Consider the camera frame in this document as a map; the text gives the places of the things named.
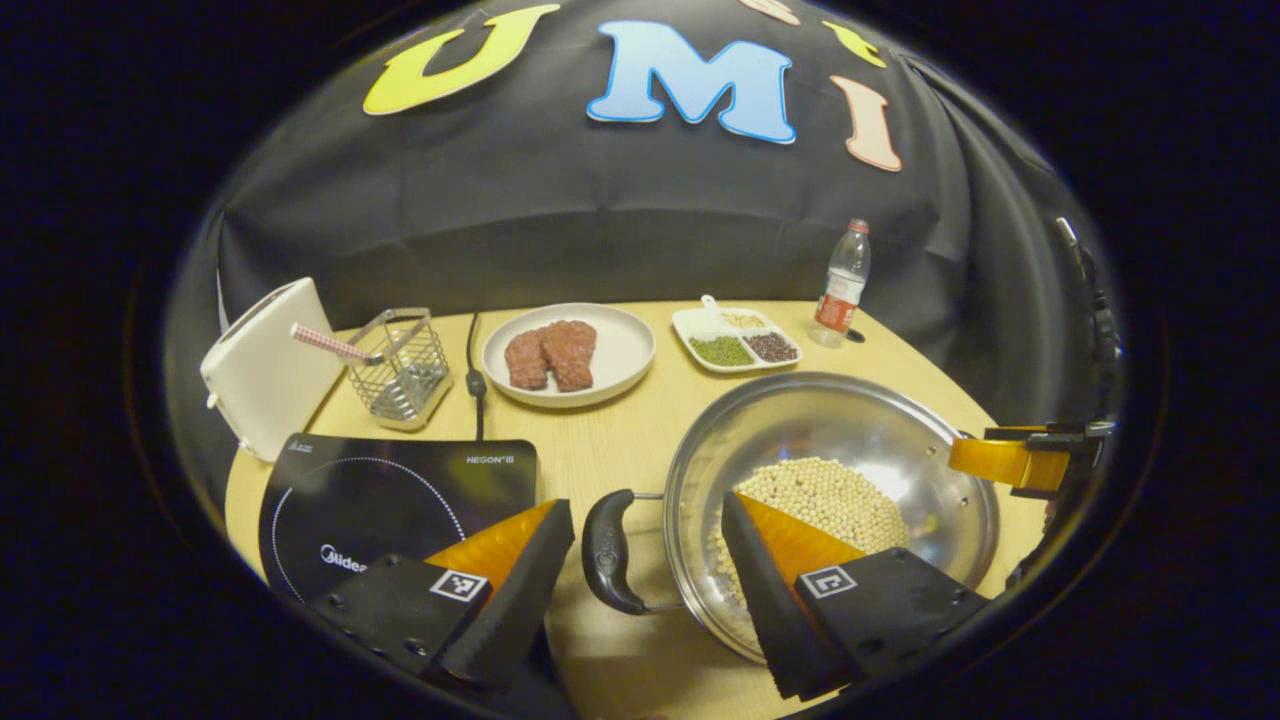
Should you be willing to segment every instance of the metal wire basket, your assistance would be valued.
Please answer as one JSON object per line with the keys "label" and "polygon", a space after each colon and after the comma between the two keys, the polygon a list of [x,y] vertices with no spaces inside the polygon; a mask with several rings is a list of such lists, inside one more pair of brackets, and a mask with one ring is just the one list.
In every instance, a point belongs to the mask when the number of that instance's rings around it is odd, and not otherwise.
{"label": "metal wire basket", "polygon": [[[408,327],[398,320],[417,319]],[[384,310],[347,342],[369,357],[342,357],[347,377],[361,402],[378,424],[397,430],[416,430],[453,386],[440,338],[431,329],[426,307]]]}

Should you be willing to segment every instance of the letter m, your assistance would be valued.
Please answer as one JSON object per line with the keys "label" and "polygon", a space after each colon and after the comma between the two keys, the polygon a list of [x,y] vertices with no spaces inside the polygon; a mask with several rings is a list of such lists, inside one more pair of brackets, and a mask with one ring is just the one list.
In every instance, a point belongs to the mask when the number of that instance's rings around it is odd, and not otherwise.
{"label": "letter m", "polygon": [[622,123],[657,120],[664,111],[650,92],[657,78],[685,122],[703,122],[732,87],[733,101],[719,114],[724,129],[781,145],[795,141],[782,94],[782,73],[791,59],[777,50],[740,40],[705,61],[684,36],[662,23],[617,20],[599,29],[613,37],[613,68],[604,96],[586,105],[588,117]]}

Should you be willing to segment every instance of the black cable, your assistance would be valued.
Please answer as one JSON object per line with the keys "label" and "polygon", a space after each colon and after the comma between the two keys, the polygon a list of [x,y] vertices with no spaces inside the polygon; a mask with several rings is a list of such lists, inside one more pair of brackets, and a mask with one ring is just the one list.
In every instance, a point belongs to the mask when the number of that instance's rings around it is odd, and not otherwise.
{"label": "black cable", "polygon": [[484,375],[476,370],[471,361],[472,342],[476,334],[476,320],[480,319],[477,310],[471,315],[471,329],[467,331],[467,392],[476,398],[476,441],[484,439],[484,393],[489,386],[484,382]]}

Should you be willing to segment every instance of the midea logo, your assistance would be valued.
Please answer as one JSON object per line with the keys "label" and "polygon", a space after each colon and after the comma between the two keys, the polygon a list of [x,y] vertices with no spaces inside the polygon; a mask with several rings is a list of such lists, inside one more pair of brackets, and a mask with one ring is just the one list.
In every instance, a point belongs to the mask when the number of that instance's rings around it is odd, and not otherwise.
{"label": "midea logo", "polygon": [[352,573],[364,573],[367,569],[367,565],[361,565],[360,562],[342,555],[328,543],[320,546],[320,560],[328,562],[329,565],[346,568]]}

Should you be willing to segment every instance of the round plate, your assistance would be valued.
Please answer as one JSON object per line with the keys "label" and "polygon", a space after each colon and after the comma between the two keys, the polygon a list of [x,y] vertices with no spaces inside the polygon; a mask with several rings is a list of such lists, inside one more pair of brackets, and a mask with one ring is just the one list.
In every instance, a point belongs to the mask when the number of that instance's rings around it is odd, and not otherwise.
{"label": "round plate", "polygon": [[[595,328],[595,354],[591,355],[595,383],[586,389],[561,392],[556,377],[548,374],[543,389],[513,387],[504,355],[507,345],[517,334],[556,320],[582,320]],[[516,400],[539,407],[582,407],[616,397],[640,382],[653,364],[654,347],[653,328],[636,315],[608,305],[566,302],[530,310],[507,322],[489,336],[480,361],[489,379]]]}

